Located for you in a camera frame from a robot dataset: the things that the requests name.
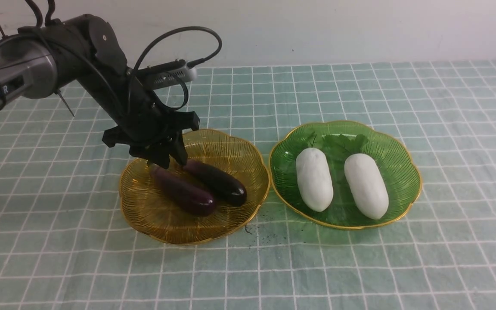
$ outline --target white vegetable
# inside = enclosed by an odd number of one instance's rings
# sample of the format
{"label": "white vegetable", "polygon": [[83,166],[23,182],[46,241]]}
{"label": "white vegetable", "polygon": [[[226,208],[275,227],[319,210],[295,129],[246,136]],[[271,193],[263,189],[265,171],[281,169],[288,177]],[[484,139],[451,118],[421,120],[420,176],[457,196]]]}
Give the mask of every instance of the white vegetable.
{"label": "white vegetable", "polygon": [[325,153],[313,147],[301,151],[296,157],[296,175],[305,204],[317,212],[328,208],[334,191]]}
{"label": "white vegetable", "polygon": [[344,172],[361,213],[374,220],[382,218],[390,199],[374,159],[361,153],[351,155],[346,159]]}

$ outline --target eggplant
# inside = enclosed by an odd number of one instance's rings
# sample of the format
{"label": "eggplant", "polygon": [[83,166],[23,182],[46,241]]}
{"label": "eggplant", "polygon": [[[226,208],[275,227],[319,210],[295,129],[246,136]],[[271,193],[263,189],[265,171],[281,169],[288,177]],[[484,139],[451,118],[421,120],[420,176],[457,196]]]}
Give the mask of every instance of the eggplant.
{"label": "eggplant", "polygon": [[187,160],[183,170],[201,181],[215,196],[233,206],[242,206],[246,202],[246,188],[232,175],[193,159]]}
{"label": "eggplant", "polygon": [[213,195],[177,175],[151,164],[150,176],[181,209],[194,216],[209,216],[217,208]]}

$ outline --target plate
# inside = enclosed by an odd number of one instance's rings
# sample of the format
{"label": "plate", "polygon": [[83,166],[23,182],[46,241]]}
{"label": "plate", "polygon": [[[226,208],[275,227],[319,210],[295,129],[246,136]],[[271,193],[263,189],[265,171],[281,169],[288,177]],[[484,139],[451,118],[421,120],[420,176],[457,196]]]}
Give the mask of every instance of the plate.
{"label": "plate", "polygon": [[[311,146],[325,153],[332,176],[334,198],[323,212],[309,209],[298,190],[296,157]],[[379,220],[364,216],[353,200],[343,172],[345,160],[353,153],[372,157],[386,184],[390,204]],[[273,147],[269,163],[273,188],[287,206],[313,222],[338,229],[364,229],[395,222],[407,214],[422,190],[420,172],[404,145],[354,121],[298,126]]]}
{"label": "plate", "polygon": [[[219,202],[212,215],[192,216],[157,187],[146,160],[135,159],[120,179],[122,214],[131,227],[164,243],[195,245],[231,234],[252,220],[270,188],[269,171],[258,149],[244,139],[209,129],[187,132],[183,141],[190,159],[218,167],[241,181],[248,194],[246,203],[234,207]],[[168,171],[201,185],[173,159]]]}

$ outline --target grid tablecloth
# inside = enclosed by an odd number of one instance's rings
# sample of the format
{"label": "grid tablecloth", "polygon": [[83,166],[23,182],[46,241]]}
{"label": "grid tablecloth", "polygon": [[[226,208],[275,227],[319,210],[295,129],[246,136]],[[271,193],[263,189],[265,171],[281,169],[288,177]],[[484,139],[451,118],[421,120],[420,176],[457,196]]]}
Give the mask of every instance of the grid tablecloth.
{"label": "grid tablecloth", "polygon": [[[207,68],[201,127],[272,146],[356,120],[404,143],[424,188],[402,220],[346,232],[270,192],[245,229],[174,247],[124,221],[128,149],[78,84],[0,112],[0,310],[496,310],[496,61]],[[158,92],[181,102],[181,88]]]}

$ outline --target white wall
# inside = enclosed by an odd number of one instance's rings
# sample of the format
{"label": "white wall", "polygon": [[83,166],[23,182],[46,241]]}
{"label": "white wall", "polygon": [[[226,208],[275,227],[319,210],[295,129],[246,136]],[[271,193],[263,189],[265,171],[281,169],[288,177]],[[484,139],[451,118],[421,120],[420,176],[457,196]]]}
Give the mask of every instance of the white wall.
{"label": "white wall", "polygon": [[[43,15],[45,0],[36,0]],[[114,27],[130,65],[165,31],[201,25],[222,52],[208,65],[280,65],[496,58],[496,0],[57,0],[54,17],[91,13]],[[22,0],[0,0],[8,33],[33,24]],[[204,33],[169,38],[146,65],[195,59]]]}

